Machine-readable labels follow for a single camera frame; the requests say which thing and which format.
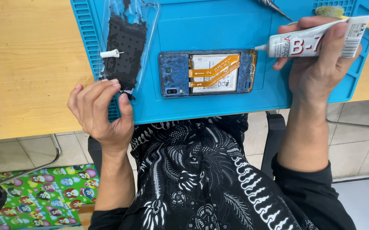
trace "clear plastic back cover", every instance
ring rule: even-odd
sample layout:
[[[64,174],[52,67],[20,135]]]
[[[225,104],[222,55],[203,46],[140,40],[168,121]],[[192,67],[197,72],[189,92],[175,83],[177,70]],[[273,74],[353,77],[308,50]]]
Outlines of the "clear plastic back cover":
[[[159,14],[160,5],[154,0],[105,0],[100,51],[117,49],[120,54],[103,58],[98,80],[118,79],[121,92],[135,99],[146,72]]]

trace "black batik shirt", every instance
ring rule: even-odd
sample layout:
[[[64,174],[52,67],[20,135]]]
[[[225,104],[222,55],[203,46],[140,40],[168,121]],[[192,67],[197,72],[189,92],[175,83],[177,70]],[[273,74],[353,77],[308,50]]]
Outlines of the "black batik shirt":
[[[134,201],[95,211],[89,229],[355,229],[331,188],[330,164],[302,173],[275,156],[274,181],[247,162],[247,128],[247,114],[136,126]]]

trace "barcode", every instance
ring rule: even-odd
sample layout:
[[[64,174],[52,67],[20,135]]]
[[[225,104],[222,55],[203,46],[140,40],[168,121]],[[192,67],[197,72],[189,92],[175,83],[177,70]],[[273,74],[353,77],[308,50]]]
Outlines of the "barcode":
[[[351,57],[355,56],[356,50],[357,50],[360,42],[361,42],[360,39],[346,40],[345,45],[344,45],[342,51],[340,52],[340,57],[351,58]]]

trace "black sleeve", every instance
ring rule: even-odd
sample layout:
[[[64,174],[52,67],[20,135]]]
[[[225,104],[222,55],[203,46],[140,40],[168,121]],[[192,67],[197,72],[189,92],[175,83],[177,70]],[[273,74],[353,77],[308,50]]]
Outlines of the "black sleeve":
[[[272,160],[275,183],[320,230],[355,230],[352,218],[338,200],[332,185],[331,163],[318,172],[305,173],[281,166]]]
[[[127,207],[109,211],[94,211],[91,217],[91,225],[88,230],[116,230],[122,224]]]

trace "camera lens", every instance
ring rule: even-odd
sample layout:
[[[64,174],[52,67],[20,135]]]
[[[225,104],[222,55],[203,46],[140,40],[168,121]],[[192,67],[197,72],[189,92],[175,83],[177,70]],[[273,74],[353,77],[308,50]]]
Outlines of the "camera lens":
[[[176,94],[177,93],[177,89],[170,89],[166,91],[167,94]]]

